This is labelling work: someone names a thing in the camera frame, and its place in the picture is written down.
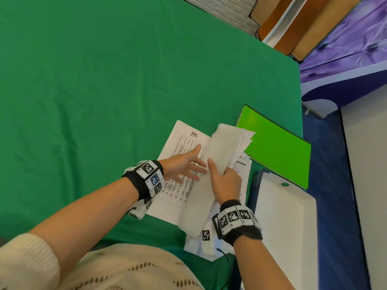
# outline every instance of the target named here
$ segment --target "bright green notebook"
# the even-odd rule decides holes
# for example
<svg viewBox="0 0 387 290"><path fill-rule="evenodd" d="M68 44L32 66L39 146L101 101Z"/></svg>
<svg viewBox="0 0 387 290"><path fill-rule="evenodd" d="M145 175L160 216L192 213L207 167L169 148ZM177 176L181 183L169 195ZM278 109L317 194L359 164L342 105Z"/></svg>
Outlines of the bright green notebook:
<svg viewBox="0 0 387 290"><path fill-rule="evenodd" d="M310 143L248 105L243 107L236 126L255 131L253 142L245 150L254 161L308 188Z"/></svg>

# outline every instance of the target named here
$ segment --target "green tablecloth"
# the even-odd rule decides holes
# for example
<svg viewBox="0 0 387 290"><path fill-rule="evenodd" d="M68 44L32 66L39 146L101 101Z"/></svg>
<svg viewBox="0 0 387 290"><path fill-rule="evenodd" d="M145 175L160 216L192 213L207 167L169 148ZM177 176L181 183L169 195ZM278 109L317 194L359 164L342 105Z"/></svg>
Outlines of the green tablecloth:
<svg viewBox="0 0 387 290"><path fill-rule="evenodd" d="M297 63L182 0L2 0L0 73L7 239L157 158L178 119L211 135L249 104L302 136ZM106 238L175 253L206 289L229 274L150 216Z"/></svg>

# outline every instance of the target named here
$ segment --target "wristband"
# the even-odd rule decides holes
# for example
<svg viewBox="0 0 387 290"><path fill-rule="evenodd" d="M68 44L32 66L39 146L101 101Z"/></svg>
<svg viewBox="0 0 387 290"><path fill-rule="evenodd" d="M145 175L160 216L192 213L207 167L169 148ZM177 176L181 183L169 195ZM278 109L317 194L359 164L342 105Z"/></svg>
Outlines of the wristband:
<svg viewBox="0 0 387 290"><path fill-rule="evenodd" d="M242 235L262 240L262 228L247 206L242 206L238 200L228 200L221 205L220 211L212 217L219 239L223 239L232 246Z"/></svg>
<svg viewBox="0 0 387 290"><path fill-rule="evenodd" d="M122 177L128 178L138 190L138 201L129 209L128 214L142 219L155 197L164 188L164 170L159 161L141 161L126 169Z"/></svg>

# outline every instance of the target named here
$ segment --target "white brick wall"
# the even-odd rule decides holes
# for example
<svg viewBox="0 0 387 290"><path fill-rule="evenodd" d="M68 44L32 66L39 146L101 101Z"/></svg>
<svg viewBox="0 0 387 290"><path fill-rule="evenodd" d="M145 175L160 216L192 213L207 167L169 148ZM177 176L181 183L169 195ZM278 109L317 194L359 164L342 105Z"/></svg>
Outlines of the white brick wall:
<svg viewBox="0 0 387 290"><path fill-rule="evenodd" d="M249 13L256 0L186 1L249 34L254 34L258 29L258 24L249 18Z"/></svg>

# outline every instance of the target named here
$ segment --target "forearm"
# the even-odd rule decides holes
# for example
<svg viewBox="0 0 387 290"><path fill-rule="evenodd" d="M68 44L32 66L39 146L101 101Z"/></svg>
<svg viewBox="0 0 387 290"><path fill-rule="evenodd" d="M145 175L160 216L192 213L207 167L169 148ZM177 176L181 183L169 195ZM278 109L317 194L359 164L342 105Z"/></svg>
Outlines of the forearm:
<svg viewBox="0 0 387 290"><path fill-rule="evenodd" d="M294 290L261 240L243 235L235 241L234 250L246 290Z"/></svg>
<svg viewBox="0 0 387 290"><path fill-rule="evenodd" d="M102 239L138 200L138 191L121 178L80 198L33 228L54 251L61 279Z"/></svg>

